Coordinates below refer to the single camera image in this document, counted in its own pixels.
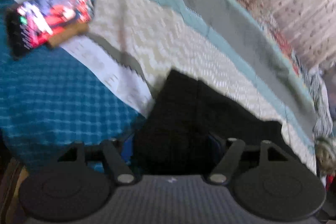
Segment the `black pants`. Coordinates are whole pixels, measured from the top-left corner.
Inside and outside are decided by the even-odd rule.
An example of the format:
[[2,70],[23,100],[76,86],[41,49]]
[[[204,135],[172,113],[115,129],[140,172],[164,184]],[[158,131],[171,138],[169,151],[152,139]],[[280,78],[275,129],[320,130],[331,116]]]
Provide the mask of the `black pants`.
[[214,137],[247,145],[269,140],[290,152],[281,131],[280,122],[260,120],[202,80],[172,69],[134,135],[131,164],[143,174],[208,175],[222,155]]

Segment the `patterned bedsheet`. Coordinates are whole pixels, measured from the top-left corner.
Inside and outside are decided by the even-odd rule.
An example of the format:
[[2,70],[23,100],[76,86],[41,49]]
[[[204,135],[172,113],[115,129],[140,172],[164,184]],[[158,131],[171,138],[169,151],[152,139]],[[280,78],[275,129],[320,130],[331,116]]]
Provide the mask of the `patterned bedsheet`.
[[203,80],[265,121],[316,170],[313,142],[290,108],[216,32],[201,35],[167,5],[98,0],[92,33],[15,61],[1,26],[1,137],[37,168],[75,140],[99,143],[143,124],[171,68]]

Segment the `smartphone with lit screen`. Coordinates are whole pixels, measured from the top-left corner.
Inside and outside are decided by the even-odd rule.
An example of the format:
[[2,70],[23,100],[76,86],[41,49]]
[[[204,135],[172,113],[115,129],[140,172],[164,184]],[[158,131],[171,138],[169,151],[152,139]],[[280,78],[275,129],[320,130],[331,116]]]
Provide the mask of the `smartphone with lit screen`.
[[6,11],[8,44],[13,57],[51,47],[86,32],[96,0],[26,0]]

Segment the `crumpled olive patterned cloth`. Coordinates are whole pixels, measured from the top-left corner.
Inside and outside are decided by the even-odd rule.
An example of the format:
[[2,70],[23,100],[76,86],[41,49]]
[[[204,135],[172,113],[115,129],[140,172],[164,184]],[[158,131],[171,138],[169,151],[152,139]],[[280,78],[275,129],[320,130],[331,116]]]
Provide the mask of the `crumpled olive patterned cloth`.
[[317,135],[314,142],[320,175],[335,176],[335,137]]

